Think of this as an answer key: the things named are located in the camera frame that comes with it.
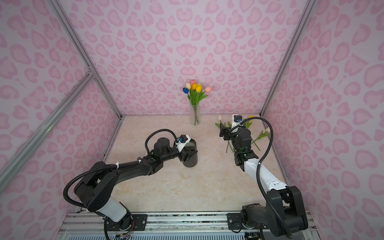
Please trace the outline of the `black cone vase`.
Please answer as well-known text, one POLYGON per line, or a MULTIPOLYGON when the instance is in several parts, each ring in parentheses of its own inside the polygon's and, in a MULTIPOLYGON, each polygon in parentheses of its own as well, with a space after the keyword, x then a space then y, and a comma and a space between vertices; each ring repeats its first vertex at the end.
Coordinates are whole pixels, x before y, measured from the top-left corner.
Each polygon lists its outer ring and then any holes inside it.
POLYGON ((187 168, 193 168, 198 163, 197 143, 191 139, 182 150, 182 163, 187 168))

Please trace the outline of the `light pink tulip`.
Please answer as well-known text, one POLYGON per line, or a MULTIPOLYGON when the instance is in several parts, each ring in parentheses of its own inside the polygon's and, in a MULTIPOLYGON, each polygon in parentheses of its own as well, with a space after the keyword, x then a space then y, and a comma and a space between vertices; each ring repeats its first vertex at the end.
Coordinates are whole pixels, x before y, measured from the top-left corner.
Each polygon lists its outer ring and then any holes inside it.
POLYGON ((207 98, 209 96, 208 93, 210 93, 211 91, 212 87, 206 87, 204 91, 201 91, 199 94, 199 101, 207 98))

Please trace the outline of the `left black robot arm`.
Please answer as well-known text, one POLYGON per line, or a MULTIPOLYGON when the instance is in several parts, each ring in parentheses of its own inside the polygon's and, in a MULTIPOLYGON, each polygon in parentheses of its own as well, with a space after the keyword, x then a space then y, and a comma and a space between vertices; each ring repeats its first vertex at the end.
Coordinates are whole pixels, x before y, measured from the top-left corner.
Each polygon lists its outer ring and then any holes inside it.
POLYGON ((72 179, 63 196, 67 202, 102 217, 105 228, 131 231, 135 220, 126 206, 112 198, 114 187, 133 178, 153 175, 164 162, 175 158, 192 168, 198 162, 197 152, 196 141, 188 135, 181 135, 172 146, 169 139, 159 138, 154 148, 135 162, 114 165, 97 162, 89 171, 72 179))

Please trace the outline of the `clear glass vase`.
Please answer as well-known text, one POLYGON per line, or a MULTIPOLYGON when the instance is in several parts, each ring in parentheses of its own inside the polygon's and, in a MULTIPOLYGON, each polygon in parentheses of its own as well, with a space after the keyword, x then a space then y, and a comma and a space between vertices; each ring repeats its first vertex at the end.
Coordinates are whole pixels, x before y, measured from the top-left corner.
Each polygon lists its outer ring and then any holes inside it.
POLYGON ((190 104, 190 123, 193 126, 200 124, 200 106, 190 104))

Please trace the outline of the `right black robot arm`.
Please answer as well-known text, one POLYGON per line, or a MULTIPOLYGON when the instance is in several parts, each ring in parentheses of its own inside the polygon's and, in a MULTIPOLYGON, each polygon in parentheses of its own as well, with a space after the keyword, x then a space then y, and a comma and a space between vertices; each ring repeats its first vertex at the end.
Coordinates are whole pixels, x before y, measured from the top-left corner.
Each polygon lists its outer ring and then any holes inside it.
POLYGON ((236 166, 253 178, 266 200, 266 204, 249 204, 240 211, 241 222, 233 230, 241 228, 261 230, 266 227, 275 237, 286 236, 308 228, 308 219, 301 191, 288 186, 272 174, 251 148, 249 129, 233 128, 220 123, 220 137, 233 145, 236 166))

